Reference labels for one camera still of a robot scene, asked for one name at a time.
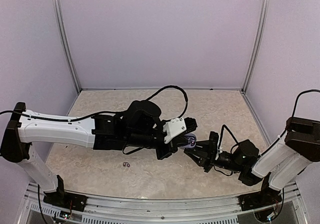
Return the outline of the blue-grey earbud charging case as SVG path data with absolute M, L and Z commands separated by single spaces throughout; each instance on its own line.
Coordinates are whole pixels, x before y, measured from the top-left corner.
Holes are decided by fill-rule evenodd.
M 194 134 L 192 134 L 192 133 L 186 134 L 184 136 L 184 138 L 186 140 L 186 143 L 183 144 L 180 148 L 182 148 L 182 149 L 193 149 L 193 148 L 195 148 L 195 146 L 190 146 L 190 141 L 191 140 L 194 140 L 195 143 L 197 141 L 196 136 Z

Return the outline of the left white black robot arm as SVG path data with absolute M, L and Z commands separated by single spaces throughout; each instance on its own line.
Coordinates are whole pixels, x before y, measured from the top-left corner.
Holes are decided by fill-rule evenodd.
M 39 160 L 33 143 L 72 144 L 93 150 L 154 149 L 157 159 L 162 160 L 179 145 L 187 145 L 186 135 L 197 128 L 195 119 L 189 117 L 161 120 L 161 109 L 149 100 L 133 101 L 124 111 L 101 111 L 84 117 L 41 114 L 19 102 L 10 114 L 1 156 L 19 164 L 59 206 L 67 205 L 70 195 L 62 178 Z

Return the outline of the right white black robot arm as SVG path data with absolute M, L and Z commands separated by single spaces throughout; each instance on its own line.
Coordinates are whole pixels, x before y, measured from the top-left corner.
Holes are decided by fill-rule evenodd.
M 238 173 L 239 180 L 253 186 L 267 181 L 267 186 L 256 194 L 256 202 L 266 206 L 294 177 L 310 164 L 319 162 L 319 121 L 291 117 L 287 120 L 284 133 L 274 145 L 260 154 L 259 149 L 249 140 L 235 145 L 235 151 L 219 151 L 219 136 L 211 132 L 207 141 L 196 142 L 193 148 L 184 149 L 205 172 L 222 168 Z

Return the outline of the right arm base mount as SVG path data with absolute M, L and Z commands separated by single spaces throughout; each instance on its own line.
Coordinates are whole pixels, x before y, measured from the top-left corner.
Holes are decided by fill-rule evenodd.
M 281 191 L 273 190 L 269 187 L 270 174 L 271 173 L 263 179 L 260 191 L 242 194 L 238 197 L 242 211 L 257 209 L 276 204 L 276 202 L 282 202 Z

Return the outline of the front aluminium rail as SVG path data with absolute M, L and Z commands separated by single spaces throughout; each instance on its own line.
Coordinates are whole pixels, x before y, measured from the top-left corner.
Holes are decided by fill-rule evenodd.
M 88 195 L 83 211 L 38 201 L 31 183 L 16 223 L 258 223 L 265 209 L 243 211 L 237 195 L 195 199 L 129 199 Z

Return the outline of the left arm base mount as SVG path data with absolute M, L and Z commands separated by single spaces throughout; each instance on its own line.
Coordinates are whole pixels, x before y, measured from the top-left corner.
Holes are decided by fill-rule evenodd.
M 69 209 L 70 211 L 81 211 L 83 212 L 87 202 L 87 196 L 77 193 L 71 193 L 65 191 L 63 179 L 57 175 L 56 177 L 57 186 L 54 191 L 44 191 L 44 202 Z

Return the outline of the right aluminium frame post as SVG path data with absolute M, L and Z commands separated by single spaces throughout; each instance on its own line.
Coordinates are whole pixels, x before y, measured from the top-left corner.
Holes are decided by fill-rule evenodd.
M 244 94 L 246 94 L 249 89 L 249 85 L 250 85 L 254 68 L 259 55 L 259 50 L 260 50 L 260 46 L 263 39 L 264 28 L 265 28 L 265 24 L 268 16 L 269 3 L 270 3 L 270 0 L 262 0 L 261 2 L 261 10 L 260 10 L 259 19 L 258 19 L 259 21 L 257 24 L 256 35 L 253 43 L 254 45 L 253 45 L 252 53 L 250 56 L 249 66 L 245 76 L 244 84 L 242 86 L 242 92 Z

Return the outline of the aluminium frame post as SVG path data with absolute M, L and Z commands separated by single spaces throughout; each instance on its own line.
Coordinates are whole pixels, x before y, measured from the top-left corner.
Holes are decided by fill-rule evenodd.
M 66 58 L 66 63 L 68 66 L 68 69 L 70 71 L 70 76 L 71 80 L 73 82 L 74 88 L 79 94 L 82 91 L 82 87 L 79 81 L 79 77 L 77 75 L 76 67 L 73 62 L 71 50 L 69 47 L 69 42 L 68 42 L 68 37 L 66 34 L 66 29 L 63 21 L 63 12 L 62 12 L 62 6 L 60 0 L 52 0 L 53 7 L 54 7 L 54 13 L 55 13 L 55 18 L 57 21 L 57 27 L 58 27 L 58 32 L 60 36 L 60 41 L 62 44 L 63 52 Z
M 262 0 L 261 2 L 261 10 L 260 10 L 259 19 L 258 19 L 259 21 L 257 24 L 256 35 L 253 43 L 254 45 L 253 45 L 252 53 L 250 56 L 249 66 L 245 76 L 244 84 L 242 86 L 242 92 L 244 94 L 246 94 L 249 89 L 249 85 L 250 85 L 254 68 L 259 55 L 259 50 L 260 50 L 260 46 L 263 39 L 264 28 L 265 28 L 265 24 L 268 16 L 269 3 L 270 3 L 270 0 Z

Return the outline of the left aluminium frame post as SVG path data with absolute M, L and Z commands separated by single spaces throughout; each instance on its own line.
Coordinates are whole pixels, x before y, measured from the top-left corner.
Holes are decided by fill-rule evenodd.
M 69 47 L 69 42 L 68 42 L 68 37 L 66 34 L 66 29 L 63 21 L 63 12 L 62 12 L 62 6 L 60 0 L 52 0 L 53 7 L 54 7 L 54 13 L 55 13 L 55 18 L 57 21 L 57 27 L 58 27 L 58 32 L 60 36 L 60 41 L 62 44 L 63 52 L 66 58 L 66 63 L 68 66 L 68 69 L 70 71 L 70 76 L 71 80 L 73 82 L 74 88 L 79 94 L 82 91 L 82 87 L 79 81 L 79 77 L 77 75 L 76 67 L 73 62 L 71 50 Z

